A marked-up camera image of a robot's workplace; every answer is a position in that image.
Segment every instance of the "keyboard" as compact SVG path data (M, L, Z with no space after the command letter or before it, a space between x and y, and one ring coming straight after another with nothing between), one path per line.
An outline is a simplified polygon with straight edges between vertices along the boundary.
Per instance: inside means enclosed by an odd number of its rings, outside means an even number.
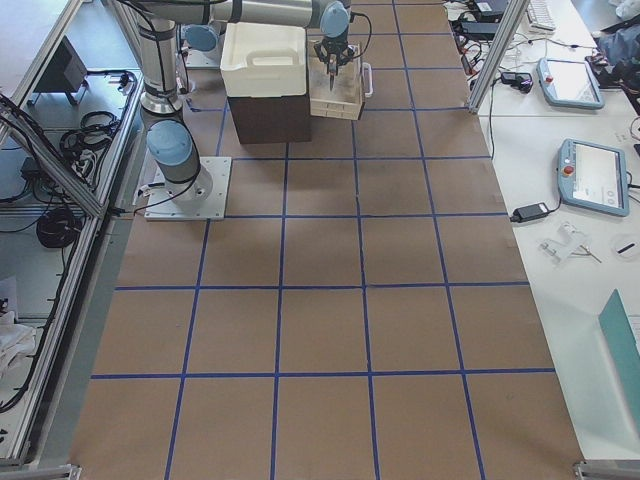
M533 29L547 30L553 32L556 24L551 18L547 0L529 0L527 7L527 17L529 17L529 26Z

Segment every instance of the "white handle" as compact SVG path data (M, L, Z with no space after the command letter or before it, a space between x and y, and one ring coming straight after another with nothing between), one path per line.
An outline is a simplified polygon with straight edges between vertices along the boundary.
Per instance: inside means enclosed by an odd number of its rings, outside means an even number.
M373 96L373 70L371 69L371 64L367 62L362 62L362 70L364 74L364 70L369 74L369 90L367 90L364 94L365 98L371 98Z
M260 58L288 58L291 60L291 65L298 64L298 53L293 48L285 48L282 50L259 50L257 52L250 52L247 55L247 64L255 67L256 59Z

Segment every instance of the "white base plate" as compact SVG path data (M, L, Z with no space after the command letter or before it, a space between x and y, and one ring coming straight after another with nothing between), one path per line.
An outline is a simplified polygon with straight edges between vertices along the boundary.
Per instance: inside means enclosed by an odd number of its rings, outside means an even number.
M222 57L222 53L219 52L221 49L217 49L213 58L207 57L204 53L198 50L189 50L189 56L187 57L186 64L187 68L191 69L220 69L220 59Z
M202 168L206 169L213 180L211 193L204 200L193 202L175 202L169 200L161 205L145 210L147 220L222 220L227 206L227 192L231 177L231 157L200 157ZM164 182L160 169L156 172L154 182ZM149 196L149 204L162 202L169 197L167 191L153 190Z

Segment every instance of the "tablet screen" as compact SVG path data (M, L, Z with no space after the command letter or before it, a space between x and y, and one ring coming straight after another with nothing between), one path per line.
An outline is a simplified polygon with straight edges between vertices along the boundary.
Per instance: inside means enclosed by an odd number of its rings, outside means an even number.
M558 100L597 102L597 96L584 63L547 60L547 65L553 77L555 96Z
M575 144L576 171L573 197L586 202L622 207L618 154L611 150Z

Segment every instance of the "blue cap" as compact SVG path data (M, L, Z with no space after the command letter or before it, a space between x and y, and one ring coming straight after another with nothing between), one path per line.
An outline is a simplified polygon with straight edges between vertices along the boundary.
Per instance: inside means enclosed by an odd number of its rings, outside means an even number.
M185 28L184 38L195 50L208 52L218 45L218 34L209 25L189 25Z
M147 148L158 163L174 167L187 161L193 146L184 125L175 120L163 120L149 129Z
M320 19L320 30L327 37L335 38L343 33L349 26L351 15L342 2L332 2L327 5Z

